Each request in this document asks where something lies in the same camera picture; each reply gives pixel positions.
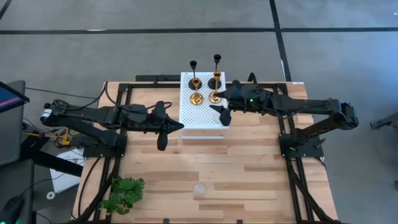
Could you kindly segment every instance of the computer screen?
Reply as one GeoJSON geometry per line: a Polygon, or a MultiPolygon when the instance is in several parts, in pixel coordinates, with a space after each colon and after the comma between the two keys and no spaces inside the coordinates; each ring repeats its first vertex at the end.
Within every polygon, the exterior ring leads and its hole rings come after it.
{"type": "Polygon", "coordinates": [[[28,102],[28,97],[0,82],[0,113],[28,102]]]}

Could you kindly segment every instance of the white pegboard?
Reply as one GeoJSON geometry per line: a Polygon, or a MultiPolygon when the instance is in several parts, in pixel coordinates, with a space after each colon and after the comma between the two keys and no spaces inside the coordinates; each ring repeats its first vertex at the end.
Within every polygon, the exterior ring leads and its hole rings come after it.
{"type": "MultiPolygon", "coordinates": [[[[209,79],[213,78],[213,72],[195,72],[197,78],[201,81],[201,88],[198,93],[203,95],[203,103],[201,105],[193,105],[190,96],[195,90],[191,90],[188,86],[189,81],[193,78],[193,72],[181,73],[180,86],[180,123],[184,124],[184,129],[226,129],[220,123],[220,114],[211,109],[210,105],[223,105],[227,107],[226,99],[221,99],[218,104],[213,104],[209,100],[209,94],[214,91],[207,85],[209,79]]],[[[221,72],[221,88],[218,91],[225,91],[225,74],[221,72]]]]}

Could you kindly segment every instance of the green plant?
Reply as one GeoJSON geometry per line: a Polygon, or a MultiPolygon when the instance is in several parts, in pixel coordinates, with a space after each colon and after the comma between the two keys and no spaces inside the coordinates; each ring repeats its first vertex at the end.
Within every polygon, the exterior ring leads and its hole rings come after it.
{"type": "Polygon", "coordinates": [[[107,209],[107,213],[118,212],[120,215],[129,213],[133,204],[142,199],[144,190],[144,179],[133,178],[112,179],[112,193],[108,200],[101,202],[101,208],[107,209]]]}

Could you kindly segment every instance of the gold candle holder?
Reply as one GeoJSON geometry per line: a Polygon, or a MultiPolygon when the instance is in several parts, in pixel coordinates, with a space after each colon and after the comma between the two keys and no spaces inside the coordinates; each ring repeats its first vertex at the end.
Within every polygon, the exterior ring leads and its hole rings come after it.
{"type": "Polygon", "coordinates": [[[198,93],[200,79],[199,78],[192,79],[192,84],[195,87],[195,92],[191,95],[190,101],[193,105],[200,105],[203,103],[203,95],[198,93]]]}
{"type": "Polygon", "coordinates": [[[213,73],[213,76],[214,76],[214,80],[215,80],[215,82],[216,82],[216,88],[215,88],[214,91],[212,91],[212,92],[209,94],[209,100],[210,100],[210,102],[216,103],[216,104],[217,104],[217,103],[221,102],[221,99],[218,98],[218,97],[216,97],[216,96],[214,96],[214,94],[218,93],[218,92],[217,92],[217,88],[218,88],[218,82],[220,81],[220,78],[221,78],[221,72],[215,71],[215,72],[213,73]]]}

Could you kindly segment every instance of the wooden tabletop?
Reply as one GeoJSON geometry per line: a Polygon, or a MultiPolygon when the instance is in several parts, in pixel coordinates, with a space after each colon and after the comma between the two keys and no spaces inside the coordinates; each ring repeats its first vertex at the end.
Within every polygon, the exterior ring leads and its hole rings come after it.
{"type": "MultiPolygon", "coordinates": [[[[119,82],[110,82],[109,93],[116,99],[119,82]]],[[[303,83],[287,83],[289,96],[307,99],[303,83]]],[[[171,101],[167,109],[178,120],[179,88],[136,88],[131,103],[150,106],[159,100],[171,101]]],[[[113,106],[103,95],[99,106],[113,106]]],[[[310,115],[294,116],[295,125],[313,123],[310,115]]],[[[157,135],[128,133],[126,155],[121,160],[121,177],[142,177],[146,186],[142,201],[127,215],[114,214],[113,223],[295,223],[284,158],[280,155],[276,117],[233,113],[225,140],[181,140],[180,131],[169,134],[166,151],[158,151],[157,135]],[[193,185],[203,183],[207,193],[194,197],[193,185]]],[[[82,183],[96,159],[85,162],[73,209],[82,183]]],[[[82,198],[82,211],[96,195],[103,169],[101,159],[93,169],[82,198]]],[[[303,158],[308,188],[321,208],[337,218],[326,170],[314,158],[303,158]]],[[[299,194],[303,219],[303,198],[299,194]]]]}

